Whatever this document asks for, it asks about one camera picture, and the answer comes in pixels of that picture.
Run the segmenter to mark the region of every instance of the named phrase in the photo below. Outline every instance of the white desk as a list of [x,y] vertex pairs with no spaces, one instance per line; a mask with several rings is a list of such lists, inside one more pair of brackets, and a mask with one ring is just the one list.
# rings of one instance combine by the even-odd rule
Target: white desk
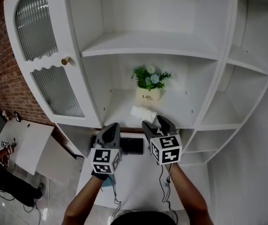
[[[125,134],[121,137],[144,138],[141,134]],[[117,199],[122,201],[121,209],[125,210],[152,210],[152,211],[167,211],[168,204],[162,203],[163,192],[159,184],[161,174],[161,166],[156,164],[155,159],[151,156],[148,147],[149,144],[145,139],[143,155],[126,155],[122,156],[122,161],[119,164],[116,173],[116,192]],[[204,196],[207,204],[210,204],[210,189],[208,180],[207,165],[193,165],[181,167],[192,183],[198,188]],[[85,186],[91,178],[92,167],[90,165],[90,157],[85,159],[80,180],[78,184],[77,194]],[[162,184],[165,185],[168,173],[164,168],[162,175]],[[116,208],[114,203],[114,195],[112,187],[102,188],[97,195],[95,204]],[[174,210],[182,210],[183,206],[180,202],[178,194],[173,183],[171,183],[171,208]]]
[[2,141],[13,143],[15,152],[10,155],[21,168],[34,175],[35,172],[67,184],[76,160],[51,136],[54,127],[15,119],[7,122],[0,134]]

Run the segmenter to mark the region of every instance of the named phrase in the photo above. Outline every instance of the ribbed glass panel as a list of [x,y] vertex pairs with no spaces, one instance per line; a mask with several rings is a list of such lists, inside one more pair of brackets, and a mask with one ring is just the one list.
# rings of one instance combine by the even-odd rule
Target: ribbed glass panel
[[84,118],[63,67],[43,68],[32,74],[54,114]]
[[47,0],[20,0],[15,23],[27,60],[58,52]]

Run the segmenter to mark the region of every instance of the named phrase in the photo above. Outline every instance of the person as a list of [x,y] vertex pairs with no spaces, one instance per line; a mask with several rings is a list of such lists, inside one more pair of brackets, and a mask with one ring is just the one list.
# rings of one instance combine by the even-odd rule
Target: person
[[[184,174],[178,163],[171,167],[171,179],[185,208],[191,225],[212,225],[207,204],[192,182]],[[93,176],[69,204],[64,215],[63,225],[83,225],[91,211],[97,194],[106,180],[106,174],[92,173]],[[116,218],[112,225],[124,224],[164,224],[175,225],[171,217],[160,212],[131,212]]]
[[2,163],[8,160],[8,156],[14,152],[14,146],[9,145],[0,151],[0,190],[11,194],[15,199],[28,207],[34,207],[36,199],[41,199],[45,192],[43,183],[34,188],[29,183],[15,177],[6,170]]

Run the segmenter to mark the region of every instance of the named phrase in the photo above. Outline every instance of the potted plant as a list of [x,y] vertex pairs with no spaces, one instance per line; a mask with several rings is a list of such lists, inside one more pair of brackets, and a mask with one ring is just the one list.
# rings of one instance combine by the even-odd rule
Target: potted plant
[[160,90],[165,87],[164,79],[171,77],[170,73],[159,73],[154,67],[140,66],[133,70],[132,79],[136,77],[136,99],[141,102],[156,102],[160,100]]

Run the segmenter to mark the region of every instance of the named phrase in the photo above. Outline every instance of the plant pot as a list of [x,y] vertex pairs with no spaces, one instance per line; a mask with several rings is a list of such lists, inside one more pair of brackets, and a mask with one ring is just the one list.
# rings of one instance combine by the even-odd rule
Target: plant pot
[[144,88],[136,89],[136,99],[144,104],[159,101],[161,98],[160,89],[155,88],[151,91]]

